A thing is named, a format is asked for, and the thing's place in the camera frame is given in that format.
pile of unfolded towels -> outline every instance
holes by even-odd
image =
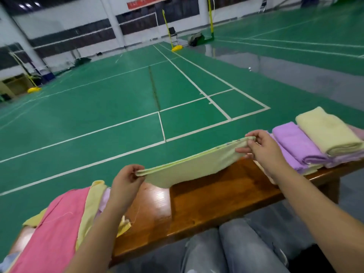
[[[364,157],[364,130],[345,124],[321,107],[298,115],[296,122],[273,128],[271,137],[298,173],[307,175],[323,166],[332,168]]]
[[[27,232],[31,237],[28,236],[25,247],[7,256],[6,268],[0,269],[6,273],[62,273],[93,221],[104,210],[109,196],[110,188],[102,180],[58,196],[46,209],[24,222],[23,226],[31,230]],[[123,217],[117,237],[130,227]]]

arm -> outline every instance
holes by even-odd
[[[112,249],[122,216],[133,202],[145,177],[134,172],[144,167],[129,165],[115,177],[110,198],[101,215],[86,235],[65,273],[104,273],[111,260]]]
[[[309,180],[299,175],[285,161],[279,146],[263,130],[246,148],[237,152],[250,153],[275,180],[297,215],[303,220],[335,271],[364,272],[364,225],[341,210]]]

gray floor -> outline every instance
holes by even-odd
[[[325,96],[364,111],[364,77],[353,76],[293,63],[252,53],[238,53],[228,49],[215,49],[210,45],[193,50],[241,68],[250,68],[271,79],[302,90]],[[341,179],[339,206],[356,219],[364,222],[364,169]],[[314,243],[303,222],[295,215],[287,201],[281,201],[246,215],[251,221],[269,230],[279,241],[287,257],[293,258]],[[125,273],[176,273],[180,271],[187,239],[167,245],[142,257],[120,264],[115,272]]]

person's left hand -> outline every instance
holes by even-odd
[[[112,182],[109,205],[112,205],[115,209],[121,213],[125,213],[130,207],[140,185],[144,182],[145,176],[136,176],[137,170],[144,169],[141,165],[128,165],[119,171]]]

hand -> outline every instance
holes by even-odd
[[[128,165],[119,171],[112,182],[110,198],[107,202],[120,213],[124,214],[130,207],[145,176],[137,177],[135,172],[144,169],[141,165]]]
[[[282,168],[290,167],[284,159],[282,151],[277,142],[264,130],[254,130],[245,135],[255,136],[257,142],[248,140],[247,147],[239,147],[235,149],[239,153],[247,153],[245,158],[258,161],[264,170],[273,177],[275,173]]]

